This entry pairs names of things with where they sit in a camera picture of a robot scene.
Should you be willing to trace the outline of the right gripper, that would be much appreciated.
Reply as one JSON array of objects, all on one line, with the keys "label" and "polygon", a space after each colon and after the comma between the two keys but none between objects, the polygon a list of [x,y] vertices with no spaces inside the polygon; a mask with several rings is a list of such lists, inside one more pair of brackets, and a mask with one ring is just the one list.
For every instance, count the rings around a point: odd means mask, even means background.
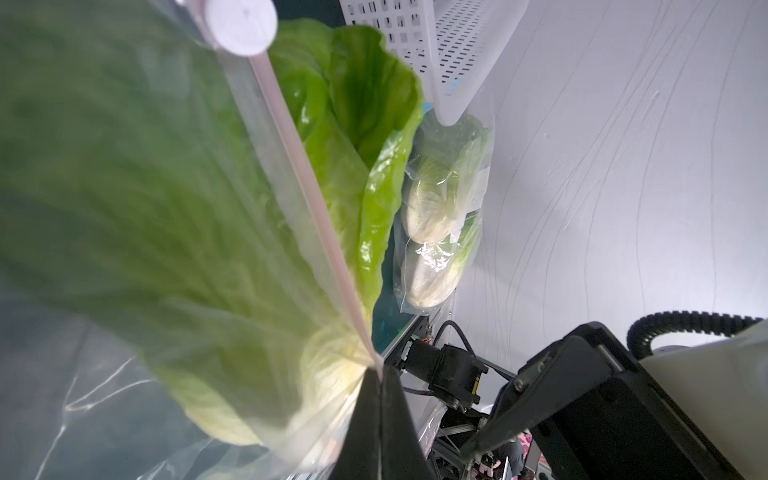
[{"label": "right gripper", "polygon": [[738,479],[740,473],[602,324],[571,331],[499,392],[460,450],[529,431],[557,479]]}]

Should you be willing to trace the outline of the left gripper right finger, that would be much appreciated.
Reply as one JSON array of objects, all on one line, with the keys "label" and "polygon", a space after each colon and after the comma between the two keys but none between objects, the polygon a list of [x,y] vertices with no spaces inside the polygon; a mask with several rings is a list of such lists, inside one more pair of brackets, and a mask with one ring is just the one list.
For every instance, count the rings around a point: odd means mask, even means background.
[{"label": "left gripper right finger", "polygon": [[434,479],[418,442],[398,372],[385,366],[381,384],[381,478]]}]

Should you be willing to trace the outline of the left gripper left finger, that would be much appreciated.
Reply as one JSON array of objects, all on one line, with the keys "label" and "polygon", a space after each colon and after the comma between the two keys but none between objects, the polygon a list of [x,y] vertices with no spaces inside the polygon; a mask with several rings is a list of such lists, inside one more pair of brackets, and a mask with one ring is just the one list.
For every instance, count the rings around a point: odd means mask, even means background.
[{"label": "left gripper left finger", "polygon": [[381,382],[368,369],[358,394],[344,444],[330,480],[376,480],[381,452]]}]

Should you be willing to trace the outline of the pink-dotted zipper bag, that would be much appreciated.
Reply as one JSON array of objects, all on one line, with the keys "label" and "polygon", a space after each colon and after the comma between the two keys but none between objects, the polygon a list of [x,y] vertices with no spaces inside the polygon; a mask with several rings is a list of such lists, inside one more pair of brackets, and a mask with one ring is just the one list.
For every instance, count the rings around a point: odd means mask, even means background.
[{"label": "pink-dotted zipper bag", "polygon": [[370,26],[1,5],[1,475],[335,466],[422,119]]}]

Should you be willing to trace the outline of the clear blue-zip zipper bag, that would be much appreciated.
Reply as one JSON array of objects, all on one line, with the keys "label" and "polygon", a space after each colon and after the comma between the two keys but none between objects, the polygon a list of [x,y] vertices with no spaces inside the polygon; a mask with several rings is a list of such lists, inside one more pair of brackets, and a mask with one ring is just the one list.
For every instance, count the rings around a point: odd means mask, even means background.
[{"label": "clear blue-zip zipper bag", "polygon": [[393,289],[400,311],[427,314],[453,294],[482,239],[495,134],[470,108],[450,126],[425,114],[414,137],[395,224]]}]

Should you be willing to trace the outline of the chinese cabbage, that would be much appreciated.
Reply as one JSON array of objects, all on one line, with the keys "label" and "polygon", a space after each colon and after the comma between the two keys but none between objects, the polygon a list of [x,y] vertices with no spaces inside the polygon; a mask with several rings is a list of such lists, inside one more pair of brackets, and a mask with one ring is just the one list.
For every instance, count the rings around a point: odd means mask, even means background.
[{"label": "chinese cabbage", "polygon": [[456,242],[451,241],[450,235],[424,244],[407,240],[401,265],[405,303],[417,311],[444,303],[474,260],[482,233],[483,217],[480,211],[475,211],[465,217]]},{"label": "chinese cabbage", "polygon": [[206,434],[293,450],[372,359],[258,95],[149,2],[4,2],[1,318],[90,323]]},{"label": "chinese cabbage", "polygon": [[414,137],[403,183],[401,221],[415,242],[438,242],[458,228],[492,147],[493,130],[472,114],[453,125],[433,112]]}]

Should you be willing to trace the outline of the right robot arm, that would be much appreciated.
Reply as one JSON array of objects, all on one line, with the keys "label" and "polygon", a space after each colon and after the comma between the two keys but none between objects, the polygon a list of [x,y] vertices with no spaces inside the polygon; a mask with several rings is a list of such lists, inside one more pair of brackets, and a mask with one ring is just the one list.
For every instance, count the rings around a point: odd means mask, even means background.
[{"label": "right robot arm", "polygon": [[592,322],[550,344],[488,412],[493,364],[468,343],[413,337],[395,366],[449,410],[428,449],[440,479],[763,479],[767,475],[767,323],[670,311],[618,340]]}]

